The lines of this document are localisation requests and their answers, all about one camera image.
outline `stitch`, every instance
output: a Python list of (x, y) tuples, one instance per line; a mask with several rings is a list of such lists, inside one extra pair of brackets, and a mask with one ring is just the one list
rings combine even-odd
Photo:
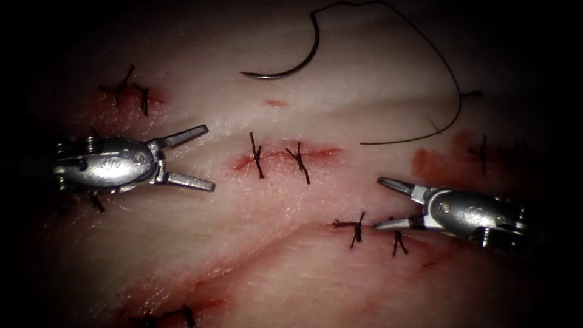
[(142, 88), (137, 83), (134, 83), (134, 89), (141, 91), (141, 104), (140, 108), (144, 111), (144, 116), (148, 116), (148, 92), (149, 88)]
[(188, 306), (185, 306), (185, 305), (183, 305), (180, 310), (166, 312), (166, 313), (162, 314), (162, 318), (168, 318), (169, 316), (173, 316), (176, 314), (182, 314), (184, 316), (184, 319), (186, 320), (187, 327), (189, 327), (189, 328), (197, 327), (196, 321), (194, 320), (194, 317), (193, 317), (193, 311)]
[(340, 222), (338, 219), (334, 219), (334, 221), (335, 221), (333, 223), (334, 228), (350, 227), (350, 226), (354, 227), (354, 238), (352, 238), (352, 243), (350, 244), (351, 249), (354, 247), (355, 241), (357, 243), (363, 242), (363, 230), (362, 230), (363, 219), (364, 219), (364, 212), (362, 212), (362, 214), (360, 216), (360, 221), (358, 221), (358, 222)]
[[(389, 216), (388, 221), (391, 221), (392, 219), (393, 217)], [(395, 243), (393, 244), (393, 257), (395, 257), (395, 255), (397, 254), (397, 243), (399, 243), (405, 255), (409, 254), (409, 251), (407, 251), (407, 248), (405, 248), (405, 245), (403, 243), (403, 235), (401, 234), (400, 231), (395, 231)]]
[(291, 151), (291, 150), (289, 150), (289, 148), (286, 148), (285, 150), (287, 150), (287, 152), (289, 152), (289, 153), (290, 153), (290, 155), (291, 155), (293, 158), (295, 158), (295, 159), (298, 161), (299, 169), (300, 169), (301, 171), (303, 171), (303, 172), (304, 172), (304, 174), (305, 174), (305, 181), (306, 181), (308, 184), (310, 184), (310, 177), (308, 176), (308, 169), (307, 169), (307, 168), (305, 168), (305, 166), (304, 166), (304, 162), (302, 161), (302, 154), (299, 152), (299, 142), (298, 142), (298, 154), (297, 154), (297, 155), (294, 155), (294, 154), (292, 153), (292, 151)]
[(135, 70), (135, 66), (132, 64), (129, 66), (129, 71), (126, 74), (126, 77), (123, 79), (123, 81), (120, 83), (120, 85), (118, 85), (115, 88), (110, 88), (110, 87), (106, 87), (106, 86), (102, 86), (99, 85), (98, 88), (101, 91), (108, 91), (108, 92), (113, 92), (115, 94), (115, 104), (119, 105), (120, 104), (120, 94), (122, 91), (124, 91), (126, 89), (126, 87), (128, 86), (128, 79), (129, 77), (132, 75), (133, 71)]
[(475, 151), (472, 148), (468, 148), (468, 151), (470, 154), (474, 154), (476, 155), (480, 161), (482, 162), (482, 174), (485, 176), (486, 175), (486, 139), (487, 136), (484, 135), (482, 138), (482, 144), (479, 146), (479, 151)]
[(264, 179), (265, 176), (263, 175), (261, 165), (259, 164), (259, 159), (261, 158), (261, 146), (259, 146), (257, 151), (255, 151), (255, 139), (253, 138), (253, 132), (249, 132), (249, 136), (251, 137), (251, 147), (253, 148), (253, 160), (255, 160), (255, 164), (257, 165), (257, 169), (259, 170), (259, 178)]

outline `black suture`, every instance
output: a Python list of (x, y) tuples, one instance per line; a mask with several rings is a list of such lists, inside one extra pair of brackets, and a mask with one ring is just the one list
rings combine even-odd
[(297, 153), (296, 155), (294, 155), (294, 154), (292, 153), (292, 151), (291, 151), (291, 150), (289, 150), (289, 148), (286, 148), (285, 150), (287, 150), (287, 152), (289, 152), (289, 153), (290, 153), (290, 155), (291, 155), (291, 156), (292, 156), (294, 159), (296, 159), (296, 161), (298, 161), (299, 169), (300, 169), (301, 171), (303, 171), (303, 172), (304, 172), (304, 174), (305, 174), (305, 181), (306, 181), (306, 183), (307, 183), (307, 184), (310, 184), (310, 176), (308, 175), (308, 169), (307, 169), (307, 168), (305, 168), (305, 166), (304, 166), (304, 161), (302, 160), (302, 154), (299, 152), (299, 142), (298, 142), (298, 153)]
[(152, 315), (151, 310), (148, 311), (148, 313), (146, 315), (144, 315), (144, 317), (142, 319), (128, 318), (128, 321), (130, 321), (132, 323), (141, 324), (141, 326), (143, 328), (155, 328), (156, 327), (156, 320), (158, 320), (158, 319)]
[(99, 210), (99, 212), (101, 213), (105, 212), (105, 207), (103, 207), (103, 205), (99, 201), (99, 198), (96, 195), (91, 195), (91, 202), (93, 203), (93, 206)]
[(150, 91), (147, 87), (140, 87), (139, 84), (134, 83), (134, 89), (141, 91), (141, 104), (140, 108), (144, 112), (144, 116), (148, 116), (148, 92)]
[(100, 86), (98, 86), (99, 90), (113, 92), (115, 94), (115, 104), (119, 105), (121, 92), (124, 91), (126, 89), (126, 87), (128, 86), (128, 79), (132, 75), (134, 70), (135, 70), (135, 66), (133, 64), (131, 64), (129, 66), (129, 70), (128, 70), (128, 73), (126, 74), (126, 77), (123, 79), (123, 81), (120, 83), (120, 85), (118, 85), (115, 88), (110, 88), (110, 87), (100, 85)]
[(465, 92), (463, 94), (460, 94), (460, 96), (462, 98), (465, 98), (465, 97), (481, 97), (482, 96), (482, 90), (474, 90), (474, 91), (470, 91), (470, 92)]
[[(361, 7), (364, 5), (370, 5), (370, 4), (381, 4), (384, 5), (386, 7), (388, 7), (389, 9), (391, 9), (393, 12), (395, 12), (399, 17), (401, 17), (402, 20), (404, 20), (407, 24), (409, 24), (409, 26), (411, 26), (411, 28), (413, 28), (426, 42), (427, 44), (429, 44), (429, 46), (431, 47), (431, 49), (435, 52), (435, 54), (439, 57), (439, 59), (442, 61), (443, 65), (445, 66), (446, 70), (448, 71), (449, 75), (451, 76), (451, 80), (454, 83), (454, 87), (455, 87), (455, 91), (457, 93), (457, 110), (455, 112), (455, 116), (454, 118), (442, 129), (438, 129), (437, 131), (430, 133), (430, 134), (426, 134), (426, 135), (422, 135), (420, 137), (415, 137), (415, 138), (409, 138), (409, 139), (402, 139), (402, 140), (395, 140), (395, 141), (389, 141), (389, 142), (360, 142), (361, 145), (393, 145), (393, 144), (397, 144), (397, 143), (406, 143), (406, 142), (414, 142), (417, 140), (422, 140), (422, 139), (426, 139), (426, 138), (430, 138), (433, 137), (437, 134), (442, 133), (443, 131), (446, 131), (447, 129), (449, 129), (459, 118), (460, 113), (462, 112), (462, 93), (460, 91), (460, 86), (457, 82), (457, 79), (455, 78), (455, 75), (452, 71), (452, 69), (450, 68), (448, 62), (445, 60), (445, 58), (443, 57), (443, 55), (439, 52), (439, 50), (437, 50), (437, 47), (429, 40), (429, 38), (423, 34), (423, 32), (415, 25), (413, 24), (412, 21), (410, 21), (407, 17), (405, 17), (401, 12), (399, 12), (395, 7), (393, 7), (392, 5), (384, 2), (384, 1), (369, 1), (369, 2), (365, 2), (362, 4), (356, 4), (356, 3), (352, 3), (352, 2), (345, 2), (345, 1), (340, 1), (340, 2), (335, 2), (333, 4), (327, 5), (323, 8), (317, 9), (313, 12), (310, 13), (310, 19), (312, 20), (312, 24), (314, 26), (314, 33), (315, 33), (315, 37), (314, 37), (314, 43), (312, 45), (312, 50), (310, 51), (310, 53), (308, 54), (308, 56), (301, 62), (299, 63), (296, 67), (287, 70), (285, 72), (282, 73), (276, 73), (276, 74), (259, 74), (259, 73), (252, 73), (252, 72), (241, 72), (241, 74), (247, 75), (249, 77), (253, 77), (253, 78), (260, 78), (260, 79), (265, 79), (265, 80), (272, 80), (272, 79), (277, 79), (277, 78), (285, 78), (285, 77), (289, 77), (291, 75), (293, 75), (294, 73), (299, 72), (301, 69), (303, 69), (306, 65), (308, 65), (308, 63), (312, 60), (312, 58), (316, 55), (316, 51), (318, 49), (319, 46), (319, 41), (320, 41), (320, 31), (319, 31), (319, 26), (318, 26), (318, 22), (316, 20), (316, 13), (321, 12), (323, 10), (326, 10), (328, 8), (334, 7), (336, 5), (348, 5), (348, 6), (352, 6), (352, 7)], [(473, 91), (467, 94), (463, 94), (464, 97), (467, 97), (468, 95), (476, 95), (476, 96), (481, 96), (482, 92), (481, 91)]]
[(514, 148), (510, 151), (498, 146), (498, 152), (502, 155), (506, 164), (508, 164), (512, 169), (518, 165), (520, 146), (518, 142), (514, 142)]
[(403, 243), (403, 235), (401, 234), (400, 231), (395, 231), (395, 243), (393, 244), (393, 257), (395, 257), (395, 255), (397, 254), (397, 243), (399, 244), (399, 246), (401, 246), (401, 249), (403, 250), (403, 253), (405, 253), (405, 255), (409, 254), (409, 251), (407, 251), (407, 248), (405, 248), (405, 244)]
[(435, 124), (433, 124), (433, 122), (432, 122), (432, 121), (429, 119), (429, 117), (426, 117), (426, 118), (427, 118), (427, 121), (429, 121), (429, 124), (431, 124), (431, 126), (433, 126), (433, 128), (434, 128), (436, 131), (439, 131), (439, 129), (438, 129), (436, 126), (435, 126)]
[(255, 151), (255, 139), (253, 138), (253, 132), (249, 132), (249, 136), (251, 137), (251, 147), (253, 148), (253, 159), (255, 160), (255, 164), (257, 165), (257, 169), (259, 170), (259, 178), (264, 179), (265, 176), (263, 175), (263, 171), (261, 170), (261, 165), (259, 164), (259, 159), (261, 158), (261, 146)]
[(180, 310), (166, 312), (166, 313), (162, 314), (162, 318), (167, 318), (169, 316), (174, 316), (174, 315), (178, 315), (178, 314), (182, 314), (184, 316), (187, 327), (189, 327), (189, 328), (197, 327), (196, 321), (194, 320), (194, 317), (193, 317), (193, 311), (186, 305), (183, 305)]
[(486, 156), (486, 140), (488, 139), (488, 137), (486, 135), (483, 136), (482, 138), (482, 144), (479, 146), (479, 150), (475, 151), (472, 148), (468, 148), (468, 152), (470, 154), (474, 154), (476, 155), (481, 163), (482, 163), (482, 175), (486, 175), (486, 161), (488, 160), (487, 156)]
[(350, 248), (354, 247), (354, 242), (357, 243), (363, 242), (363, 219), (364, 219), (364, 212), (362, 212), (360, 216), (360, 220), (358, 222), (340, 222), (338, 219), (334, 219), (334, 228), (340, 227), (354, 227), (354, 237), (352, 238), (352, 243), (350, 244)]

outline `blood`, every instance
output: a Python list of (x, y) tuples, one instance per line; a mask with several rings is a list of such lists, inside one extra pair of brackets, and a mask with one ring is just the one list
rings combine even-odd
[(202, 278), (203, 275), (185, 276), (169, 285), (167, 281), (147, 276), (125, 288), (119, 297), (127, 299), (113, 316), (109, 327), (136, 327), (128, 318), (144, 318), (152, 308), (156, 328), (185, 327), (187, 318), (179, 312), (183, 306), (192, 311), (197, 327), (212, 317), (213, 323), (221, 318), (233, 303), (227, 289), (221, 287), (220, 276)]
[(510, 163), (508, 156), (500, 151), (507, 148), (505, 143), (485, 145), (484, 174), (482, 160), (469, 151), (470, 148), (478, 150), (482, 138), (466, 129), (457, 133), (444, 151), (418, 148), (411, 158), (411, 173), (429, 186), (502, 192), (508, 197), (541, 189), (536, 173), (528, 169), (526, 155), (519, 162)]
[(274, 99), (264, 99), (262, 104), (265, 106), (271, 106), (273, 108), (287, 106), (287, 102), (282, 101), (282, 100), (274, 100)]
[(141, 108), (142, 91), (128, 85), (120, 93), (119, 99), (120, 103), (116, 104), (115, 92), (98, 90), (96, 87), (75, 112), (64, 118), (65, 130), (79, 137), (91, 135), (92, 129), (102, 136), (118, 135), (126, 131), (141, 135), (163, 123), (172, 110), (162, 89), (149, 88), (148, 116), (144, 115)]
[[(297, 147), (296, 142), (281, 142), (280, 145), (267, 144), (262, 145), (261, 149), (261, 166), (267, 168), (275, 168), (275, 166), (280, 167), (282, 163), (289, 164), (290, 166), (297, 167), (298, 161), (295, 157), (292, 157), (285, 149), (294, 149)], [(338, 156), (344, 152), (343, 149), (336, 147), (326, 147), (317, 146), (309, 143), (302, 142), (301, 155), (302, 160), (308, 168), (310, 163), (329, 163), (331, 161), (337, 161)], [(254, 166), (255, 162), (253, 159), (253, 154), (251, 152), (251, 145), (249, 145), (248, 154), (241, 154), (235, 160), (233, 164), (233, 170), (241, 172), (248, 170), (251, 166)]]

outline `interrupted suture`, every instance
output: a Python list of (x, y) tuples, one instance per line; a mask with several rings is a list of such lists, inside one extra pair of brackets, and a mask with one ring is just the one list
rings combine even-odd
[[(120, 95), (121, 93), (128, 87), (128, 80), (132, 73), (135, 71), (135, 66), (132, 64), (129, 66), (129, 70), (126, 76), (123, 78), (123, 81), (117, 87), (106, 87), (103, 85), (99, 85), (98, 88), (101, 91), (112, 92), (115, 95), (115, 104), (119, 106), (120, 104)], [(141, 103), (140, 109), (144, 116), (148, 116), (148, 97), (150, 89), (147, 87), (141, 87), (139, 84), (134, 83), (132, 87), (141, 92)]]
[(128, 318), (128, 321), (132, 323), (136, 323), (142, 326), (142, 328), (155, 328), (157, 323), (162, 324), (164, 319), (170, 318), (172, 316), (182, 315), (185, 321), (186, 327), (194, 328), (197, 327), (196, 321), (193, 317), (193, 311), (188, 306), (182, 306), (182, 308), (171, 311), (165, 312), (162, 314), (160, 318), (154, 316), (152, 309), (149, 309), (148, 312), (144, 315), (143, 318)]
[(261, 170), (261, 165), (259, 164), (259, 159), (261, 159), (261, 146), (256, 150), (255, 149), (255, 139), (253, 138), (253, 132), (249, 132), (249, 136), (251, 137), (251, 147), (253, 150), (253, 160), (255, 161), (255, 165), (257, 165), (257, 169), (259, 170), (259, 178), (264, 179), (265, 176), (263, 175), (263, 171)]
[(143, 110), (144, 116), (148, 116), (148, 92), (150, 89), (147, 87), (140, 87), (137, 83), (134, 83), (134, 89), (141, 91), (140, 108)]
[(193, 328), (197, 326), (196, 321), (194, 320), (193, 317), (193, 311), (188, 306), (182, 306), (180, 310), (166, 312), (162, 314), (162, 318), (169, 318), (174, 315), (182, 315), (184, 317), (184, 320), (186, 321), (186, 326), (188, 328)]
[(393, 244), (393, 257), (395, 257), (395, 255), (397, 254), (397, 244), (401, 246), (401, 249), (403, 250), (403, 253), (405, 253), (405, 255), (409, 254), (409, 251), (407, 251), (407, 248), (405, 248), (405, 245), (403, 244), (403, 235), (401, 234), (400, 231), (395, 231), (395, 243)]
[(99, 90), (113, 92), (115, 94), (115, 104), (119, 105), (121, 92), (124, 91), (128, 87), (128, 79), (132, 75), (134, 70), (135, 70), (135, 66), (133, 64), (130, 65), (128, 73), (126, 74), (126, 77), (123, 78), (123, 81), (117, 87), (111, 88), (111, 87), (99, 85), (98, 86)]
[(308, 175), (308, 169), (305, 168), (304, 162), (302, 161), (302, 154), (299, 152), (299, 142), (298, 142), (298, 153), (293, 154), (289, 148), (285, 149), (290, 155), (298, 161), (299, 169), (304, 172), (305, 174), (305, 181), (307, 184), (310, 184), (310, 176)]
[(358, 222), (340, 222), (338, 219), (334, 219), (334, 228), (340, 227), (354, 227), (354, 237), (352, 238), (352, 243), (350, 244), (350, 248), (354, 247), (354, 242), (357, 243), (363, 242), (363, 219), (364, 219), (364, 212), (360, 215), (360, 220)]
[(480, 146), (478, 146), (478, 150), (474, 150), (473, 148), (468, 148), (468, 152), (470, 154), (476, 155), (481, 163), (482, 163), (482, 174), (485, 176), (486, 175), (486, 161), (487, 161), (487, 156), (486, 156), (486, 140), (487, 140), (487, 136), (484, 135), (482, 138), (482, 143), (480, 144)]

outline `wound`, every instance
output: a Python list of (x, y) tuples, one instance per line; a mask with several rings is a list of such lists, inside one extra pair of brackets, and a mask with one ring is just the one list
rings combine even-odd
[(172, 109), (167, 101), (168, 90), (131, 81), (135, 67), (130, 68), (117, 86), (99, 85), (76, 109), (56, 118), (60, 129), (78, 137), (91, 135), (92, 129), (105, 136), (133, 137), (164, 124)]
[(515, 155), (513, 149), (504, 147), (504, 143), (487, 143), (485, 136), (478, 138), (474, 131), (463, 130), (444, 151), (418, 148), (411, 158), (411, 173), (426, 185), (503, 192), (501, 197), (541, 191), (539, 176), (526, 169), (526, 152)]
[(359, 244), (363, 242), (363, 219), (364, 212), (361, 213), (360, 220), (358, 222), (340, 222), (338, 219), (334, 219), (334, 223), (332, 224), (334, 228), (354, 227), (354, 237), (352, 238), (350, 249), (354, 247), (355, 241)]
[(274, 99), (264, 99), (261, 102), (261, 104), (264, 105), (264, 106), (271, 106), (272, 108), (275, 108), (275, 107), (286, 107), (287, 106), (287, 102), (281, 101), (281, 100), (274, 100)]
[[(263, 142), (261, 145), (261, 161), (260, 167), (262, 172), (269, 174), (269, 172), (274, 172), (277, 174), (291, 173), (297, 167), (300, 166), (298, 163), (297, 154), (294, 154), (291, 150), (297, 148), (298, 144), (291, 142), (289, 140), (271, 140), (268, 143)], [(302, 142), (301, 143), (301, 171), (306, 177), (306, 183), (310, 181), (310, 176), (305, 163), (309, 162), (310, 171), (313, 173), (314, 169), (324, 169), (340, 163), (340, 158), (343, 149), (329, 146), (329, 145), (319, 145), (316, 143)], [(255, 161), (255, 154), (244, 152), (243, 154), (233, 158), (228, 162), (228, 166), (234, 173), (245, 173), (254, 170), (257, 167)]]
[(98, 86), (99, 90), (112, 93), (114, 95), (115, 103), (119, 105), (120, 104), (120, 95), (127, 88), (128, 79), (132, 75), (134, 70), (135, 70), (135, 66), (130, 65), (129, 70), (126, 74), (126, 77), (123, 78), (123, 81), (117, 87), (106, 87), (106, 86), (99, 85)]

